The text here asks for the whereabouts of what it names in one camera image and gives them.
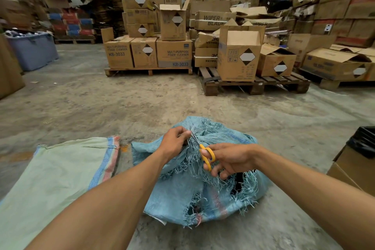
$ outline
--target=person's left arm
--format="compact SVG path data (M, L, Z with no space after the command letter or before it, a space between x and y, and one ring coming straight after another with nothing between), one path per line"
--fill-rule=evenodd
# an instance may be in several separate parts
M163 166L190 135L183 127L170 129L157 151L79 197L25 250L126 249Z

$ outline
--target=scissors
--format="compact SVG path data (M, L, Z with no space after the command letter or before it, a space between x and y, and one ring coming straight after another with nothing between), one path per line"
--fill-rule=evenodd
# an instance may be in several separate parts
M212 162L215 162L216 158L215 158L215 154L213 153L212 149L209 148L209 147L204 147L203 144L201 144L199 142L199 140L196 138L195 134L193 134L193 132L191 133L191 136L196 140L196 142L199 144L199 152L201 153L201 157L203 159L203 161L207 164L208 168L209 168L209 172L211 172L212 168L211 168L211 163ZM205 157L203 154L202 154L202 150L207 150L209 152L209 154L211 155L212 159L211 161Z

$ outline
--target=woven plastic sack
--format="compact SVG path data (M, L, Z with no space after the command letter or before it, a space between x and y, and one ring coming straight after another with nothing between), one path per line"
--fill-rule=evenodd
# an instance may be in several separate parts
M182 125L191 130L204 146L214 143L257 143L250 135L226 128L207 118L189 116ZM156 151L162 137L152 143L132 143L133 164L137 165ZM254 206L269 185L260 171L230 176L223 181L203 169L199 145L190 138L181 153L166 164L144 212L162 222L183 226L222 219L248 206Z

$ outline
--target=concrete floor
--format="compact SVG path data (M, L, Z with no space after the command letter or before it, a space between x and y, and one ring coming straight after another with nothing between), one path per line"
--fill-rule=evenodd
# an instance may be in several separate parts
M60 59L27 73L26 87L0 101L0 154L34 151L38 144L119 134L121 143L149 142L188 115L205 116L255 136L270 150L326 172L361 125L375 124L375 89L336 92L312 85L307 94L280 89L250 96L201 95L186 74L105 76L102 45L59 45ZM0 199L28 164L0 157ZM129 152L118 172L132 165ZM326 250L340 247L278 187L255 209L198 228L163 226L143 216L129 249Z

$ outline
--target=person's right arm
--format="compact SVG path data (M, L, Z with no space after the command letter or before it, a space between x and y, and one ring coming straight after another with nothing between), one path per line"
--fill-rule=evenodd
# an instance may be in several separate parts
M219 164L211 174L260 170L346 249L375 249L375 197L291 162L257 144L209 146ZM208 152L203 155L210 158Z

